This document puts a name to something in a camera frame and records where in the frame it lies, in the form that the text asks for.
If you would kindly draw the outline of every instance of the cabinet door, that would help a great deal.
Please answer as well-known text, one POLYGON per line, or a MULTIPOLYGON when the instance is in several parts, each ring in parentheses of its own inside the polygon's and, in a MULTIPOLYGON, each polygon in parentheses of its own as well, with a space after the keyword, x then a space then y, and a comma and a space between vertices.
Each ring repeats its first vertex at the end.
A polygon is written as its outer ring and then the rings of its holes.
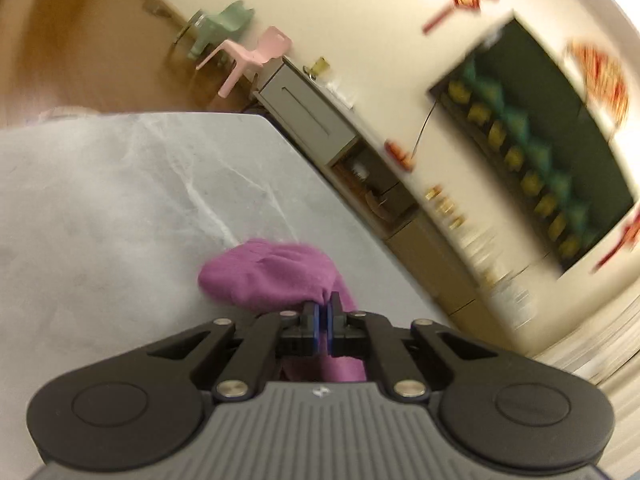
POLYGON ((301 77, 283 65, 260 91, 313 159, 327 164, 355 136, 353 129, 301 77))
POLYGON ((506 330, 479 300, 474 300, 450 316, 460 332, 505 350, 513 350, 506 330))
POLYGON ((447 314, 476 298, 471 276, 422 215, 389 238, 387 245, 447 314))

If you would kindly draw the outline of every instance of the baseboard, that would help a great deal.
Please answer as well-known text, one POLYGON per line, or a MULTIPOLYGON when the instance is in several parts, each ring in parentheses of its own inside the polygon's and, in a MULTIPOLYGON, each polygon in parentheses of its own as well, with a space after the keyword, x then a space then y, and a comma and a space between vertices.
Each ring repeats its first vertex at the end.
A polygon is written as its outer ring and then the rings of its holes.
MULTIPOLYGON (((175 7, 167 3, 165 0, 150 0, 150 1, 157 2, 159 6, 163 7, 169 14, 169 19, 172 20, 172 22, 176 23, 176 25, 178 25, 179 28, 184 27, 190 19, 190 16, 183 16, 180 12, 178 12, 177 9, 175 9, 175 7)), ((192 40, 195 40, 196 39, 195 29, 190 28, 187 31, 186 35, 189 36, 192 40)), ((230 71, 231 69, 230 64, 227 64, 226 68, 230 71)), ((238 86, 243 91, 245 91, 247 95, 249 95, 252 90, 252 82, 246 75, 240 78, 240 81, 238 81, 238 86)))

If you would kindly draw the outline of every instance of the marble table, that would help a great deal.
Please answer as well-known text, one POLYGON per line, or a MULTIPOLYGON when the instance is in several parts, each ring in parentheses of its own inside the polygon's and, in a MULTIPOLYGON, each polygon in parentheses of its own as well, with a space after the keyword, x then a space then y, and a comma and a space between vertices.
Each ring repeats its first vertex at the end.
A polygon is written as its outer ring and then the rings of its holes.
POLYGON ((200 266, 251 237, 311 243, 358 306, 446 322, 264 118, 148 114, 0 132, 0 471, 40 466, 24 415, 53 377, 214 317, 200 266))

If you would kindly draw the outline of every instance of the floor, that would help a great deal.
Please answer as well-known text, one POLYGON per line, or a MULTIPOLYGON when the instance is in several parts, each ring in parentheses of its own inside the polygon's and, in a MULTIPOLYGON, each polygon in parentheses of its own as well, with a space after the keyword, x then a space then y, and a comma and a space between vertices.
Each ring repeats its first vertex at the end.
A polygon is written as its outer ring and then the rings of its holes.
POLYGON ((236 87, 218 98, 226 74, 213 62, 194 78, 193 40, 172 49, 180 25, 145 7, 148 0, 0 0, 0 128, 66 106, 242 109, 246 93, 236 87))

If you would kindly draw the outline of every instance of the purple fabric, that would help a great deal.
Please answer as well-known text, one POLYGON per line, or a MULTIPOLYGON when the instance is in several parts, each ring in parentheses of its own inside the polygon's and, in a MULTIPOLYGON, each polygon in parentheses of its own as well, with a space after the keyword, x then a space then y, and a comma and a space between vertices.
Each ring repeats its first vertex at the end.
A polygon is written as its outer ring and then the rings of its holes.
MULTIPOLYGON (((332 260, 303 244, 277 244, 254 238, 207 262, 198 282, 212 298, 261 314, 298 307, 303 301, 327 304, 340 294, 345 312, 356 310, 353 298, 332 260)), ((358 359, 291 359, 287 375, 297 381, 365 381, 358 359)))

